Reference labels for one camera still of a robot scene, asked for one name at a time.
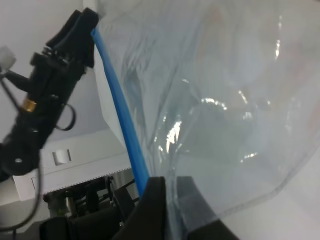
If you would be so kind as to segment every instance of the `clear plastic bag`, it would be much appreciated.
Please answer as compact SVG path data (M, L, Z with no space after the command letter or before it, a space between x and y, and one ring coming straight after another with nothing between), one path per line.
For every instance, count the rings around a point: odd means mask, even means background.
M174 238L274 196L317 149L320 3L100 0L98 10L93 36L132 121L122 131L136 134L126 146L144 160L129 154L134 175L165 176Z

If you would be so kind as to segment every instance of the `transparent plastic sheet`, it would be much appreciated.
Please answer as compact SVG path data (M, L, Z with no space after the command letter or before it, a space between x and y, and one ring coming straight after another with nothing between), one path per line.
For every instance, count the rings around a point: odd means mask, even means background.
M316 1L97 4L107 78L120 85L149 175L165 176L174 239L274 196L317 149ZM185 176L196 190L179 194Z

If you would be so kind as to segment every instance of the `white wall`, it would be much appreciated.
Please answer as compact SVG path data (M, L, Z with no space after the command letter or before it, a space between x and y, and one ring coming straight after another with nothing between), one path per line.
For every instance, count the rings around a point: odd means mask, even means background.
M29 62L33 53L41 52L45 43L60 30L75 9L82 9L81 0L1 0L0 46L7 45L17 58L11 70L28 77L32 71ZM25 93L13 86L11 89L21 103ZM79 81L69 103L77 111L77 123L68 132L55 130L50 137L51 141L108 127L101 114L95 75L92 71L89 70ZM15 116L16 111L0 89L0 141L8 134ZM67 126L70 119L71 113L65 109L59 124Z

